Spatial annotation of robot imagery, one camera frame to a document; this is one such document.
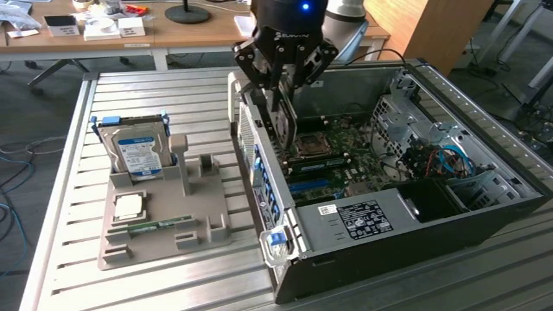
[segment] gray carpet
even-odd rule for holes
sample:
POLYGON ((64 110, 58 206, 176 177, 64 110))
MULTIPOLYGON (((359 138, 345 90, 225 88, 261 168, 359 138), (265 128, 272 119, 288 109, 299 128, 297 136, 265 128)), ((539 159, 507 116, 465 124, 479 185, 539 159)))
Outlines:
MULTIPOLYGON (((496 23, 497 20, 493 20, 481 25, 475 39, 476 45, 484 41, 496 23)), ((501 71, 493 80, 523 88, 552 55, 553 46, 529 37, 509 61, 511 73, 501 71)), ((136 56, 129 59, 132 61, 131 66, 123 65, 117 58, 84 60, 83 64, 95 72, 153 70, 153 60, 148 56, 136 56)), ((233 65, 231 52, 211 53, 204 55, 204 57, 201 57, 201 54, 189 54, 185 57, 172 57, 171 61, 176 62, 172 67, 183 68, 233 65)), ((52 64, 52 62, 38 63, 42 67, 52 64)), ((0 63, 0 68, 6 68, 7 65, 7 63, 0 63)), ((4 74, 0 74, 0 145, 38 141, 44 137, 67 134, 83 74, 77 68, 67 66, 40 84, 40 87, 46 90, 44 96, 35 97, 28 92, 26 83, 38 73, 39 71, 26 68, 23 62, 14 62, 11 69, 4 74)), ((471 96, 481 94, 493 87, 492 83, 481 78, 476 78, 467 71, 455 71, 451 74, 451 79, 471 96)), ((552 100, 553 90, 549 90, 544 103, 549 105, 552 100)), ((481 94, 476 101, 492 111, 500 111, 516 105, 516 101, 503 88, 481 94)), ((12 148, 20 148, 22 146, 24 144, 11 145, 12 148)), ((44 148, 58 148, 59 146, 60 142, 55 142, 44 146, 44 148)), ((11 158, 28 159, 28 156, 28 154, 19 154, 11 158)), ((22 215, 28 237, 34 243, 39 239, 59 161, 60 154, 38 156, 34 161, 36 165, 34 177, 8 194, 22 215)), ((22 165, 0 161, 0 182, 20 167, 22 165)), ((0 224, 0 233, 6 229, 7 222, 0 224)), ((32 254, 34 248, 30 247, 27 258, 18 270, 30 268, 32 254)), ((18 229, 14 228, 8 238, 0 243, 0 270, 10 269, 20 256, 22 238, 18 229)), ((0 310, 18 310, 26 279, 27 276, 24 274, 0 279, 0 310)))

